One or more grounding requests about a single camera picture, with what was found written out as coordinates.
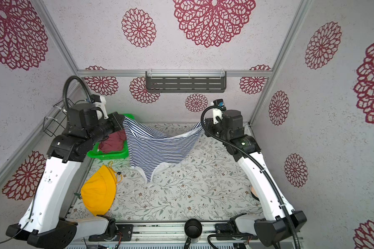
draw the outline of maroon cloth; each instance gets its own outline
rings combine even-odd
[[[100,142],[98,149],[104,153],[121,151],[123,150],[124,141],[126,141],[126,133],[123,129],[121,131],[110,134],[107,140]]]

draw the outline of green basket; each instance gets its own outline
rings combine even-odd
[[[125,115],[128,118],[134,119],[134,116],[132,114],[122,114]],[[121,151],[112,151],[109,153],[104,153],[98,150],[98,146],[100,143],[96,143],[93,147],[93,150],[89,151],[87,153],[88,157],[91,158],[98,158],[100,160],[113,160],[113,159],[122,159],[129,156],[129,149],[128,149],[128,142],[123,142],[123,150]]]

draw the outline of striped garment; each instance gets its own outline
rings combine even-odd
[[[154,173],[165,163],[181,162],[190,153],[202,131],[201,123],[197,123],[189,132],[168,137],[126,116],[123,125],[130,166],[140,171],[146,183],[151,182]]]

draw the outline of metal mug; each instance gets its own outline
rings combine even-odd
[[[191,242],[194,243],[194,239],[198,239],[202,233],[202,225],[197,219],[189,219],[184,225],[184,232],[187,235],[186,243],[184,244],[184,249],[190,247]]]

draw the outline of yellow bucket hat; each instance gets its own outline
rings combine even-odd
[[[116,173],[111,166],[103,165],[90,177],[80,191],[84,205],[95,216],[105,214],[115,198],[118,182]]]

